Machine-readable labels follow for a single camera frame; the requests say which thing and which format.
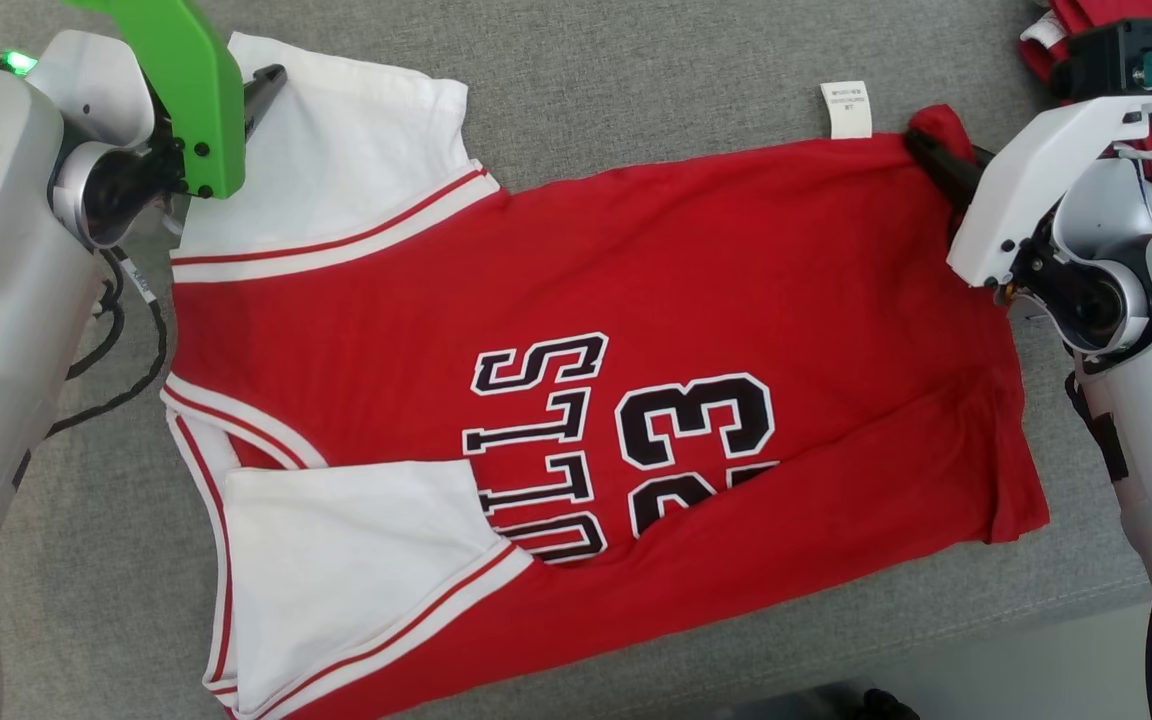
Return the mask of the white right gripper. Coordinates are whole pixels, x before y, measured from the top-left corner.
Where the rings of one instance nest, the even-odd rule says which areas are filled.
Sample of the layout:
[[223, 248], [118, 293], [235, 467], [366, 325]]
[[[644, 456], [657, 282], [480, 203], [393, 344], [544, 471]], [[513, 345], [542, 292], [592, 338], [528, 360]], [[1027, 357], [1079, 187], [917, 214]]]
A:
[[952, 204], [960, 223], [947, 263], [970, 287], [1011, 278], [1005, 242], [1032, 237], [1039, 220], [1112, 143], [1149, 136], [1152, 96], [1107, 96], [1043, 111], [996, 152], [972, 146], [960, 158], [910, 128], [905, 150]]

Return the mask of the grey fabric sofa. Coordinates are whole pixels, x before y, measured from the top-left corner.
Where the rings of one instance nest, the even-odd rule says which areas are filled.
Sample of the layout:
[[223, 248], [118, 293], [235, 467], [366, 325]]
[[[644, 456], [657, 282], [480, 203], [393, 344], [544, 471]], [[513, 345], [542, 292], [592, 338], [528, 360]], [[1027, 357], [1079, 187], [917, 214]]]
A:
[[[819, 83], [876, 127], [946, 103], [1000, 149], [1046, 92], [1034, 0], [200, 0], [223, 33], [470, 88], [468, 150], [509, 190], [828, 129]], [[698, 632], [435, 703], [404, 720], [744, 720], [855, 679], [925, 720], [1143, 720], [1149, 589], [1070, 361], [1015, 323], [1051, 521]], [[215, 551], [156, 389], [41, 445], [0, 535], [3, 720], [223, 720], [202, 688]]]

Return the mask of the red white basketball jersey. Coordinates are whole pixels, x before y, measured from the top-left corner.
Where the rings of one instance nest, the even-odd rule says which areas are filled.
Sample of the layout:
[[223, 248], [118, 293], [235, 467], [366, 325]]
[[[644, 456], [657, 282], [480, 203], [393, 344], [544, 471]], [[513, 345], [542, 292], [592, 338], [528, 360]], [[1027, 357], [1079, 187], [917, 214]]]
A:
[[162, 388], [229, 720], [379, 720], [1049, 520], [900, 135], [511, 194], [461, 82], [229, 50], [288, 81], [189, 205]]

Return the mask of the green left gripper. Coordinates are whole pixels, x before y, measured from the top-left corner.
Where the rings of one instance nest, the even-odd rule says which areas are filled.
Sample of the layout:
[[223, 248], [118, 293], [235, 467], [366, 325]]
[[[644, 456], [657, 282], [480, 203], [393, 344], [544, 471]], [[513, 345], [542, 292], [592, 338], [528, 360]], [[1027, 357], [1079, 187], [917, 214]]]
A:
[[211, 199], [236, 194], [244, 182], [244, 141], [283, 90], [283, 65], [256, 69], [243, 83], [236, 59], [195, 0], [67, 3], [113, 18], [184, 143], [189, 192]]

